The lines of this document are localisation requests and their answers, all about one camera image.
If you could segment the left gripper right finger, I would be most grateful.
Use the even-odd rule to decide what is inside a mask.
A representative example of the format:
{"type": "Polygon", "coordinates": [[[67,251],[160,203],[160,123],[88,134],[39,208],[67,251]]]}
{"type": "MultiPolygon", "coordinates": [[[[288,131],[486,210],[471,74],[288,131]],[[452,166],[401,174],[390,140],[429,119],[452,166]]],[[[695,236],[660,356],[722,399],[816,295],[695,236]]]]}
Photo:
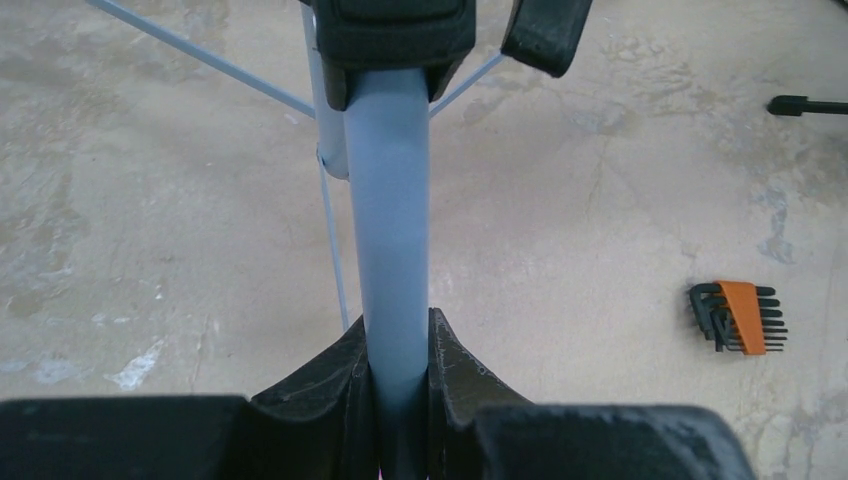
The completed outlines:
{"type": "Polygon", "coordinates": [[[752,479],[727,423],[687,405],[536,404],[429,311],[432,479],[752,479]]]}

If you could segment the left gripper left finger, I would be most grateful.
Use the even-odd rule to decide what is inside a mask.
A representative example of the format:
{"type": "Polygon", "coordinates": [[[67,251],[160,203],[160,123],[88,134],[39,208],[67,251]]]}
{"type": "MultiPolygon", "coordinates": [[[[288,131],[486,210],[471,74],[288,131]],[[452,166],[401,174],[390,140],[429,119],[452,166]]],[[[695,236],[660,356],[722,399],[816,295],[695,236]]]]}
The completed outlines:
{"type": "Polygon", "coordinates": [[[254,395],[39,398],[1,405],[5,479],[374,479],[365,330],[254,395]]]}

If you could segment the blue music stand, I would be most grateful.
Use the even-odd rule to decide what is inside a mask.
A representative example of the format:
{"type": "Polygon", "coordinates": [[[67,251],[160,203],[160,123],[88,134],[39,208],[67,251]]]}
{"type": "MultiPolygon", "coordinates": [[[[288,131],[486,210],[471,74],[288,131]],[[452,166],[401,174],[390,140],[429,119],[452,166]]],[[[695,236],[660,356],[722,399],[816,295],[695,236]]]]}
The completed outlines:
{"type": "Polygon", "coordinates": [[[351,188],[380,406],[415,409],[427,369],[429,121],[475,44],[472,1],[308,1],[323,162],[351,188]]]}

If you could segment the black tripod shock-mount stand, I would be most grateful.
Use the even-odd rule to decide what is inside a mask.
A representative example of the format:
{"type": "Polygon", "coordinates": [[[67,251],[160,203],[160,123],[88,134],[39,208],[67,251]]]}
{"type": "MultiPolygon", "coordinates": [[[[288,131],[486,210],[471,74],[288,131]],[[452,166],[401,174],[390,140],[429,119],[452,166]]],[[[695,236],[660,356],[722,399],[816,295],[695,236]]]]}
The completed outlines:
{"type": "Polygon", "coordinates": [[[804,113],[846,115],[846,102],[810,100],[807,96],[778,95],[766,105],[766,110],[775,116],[800,117],[804,113]]]}

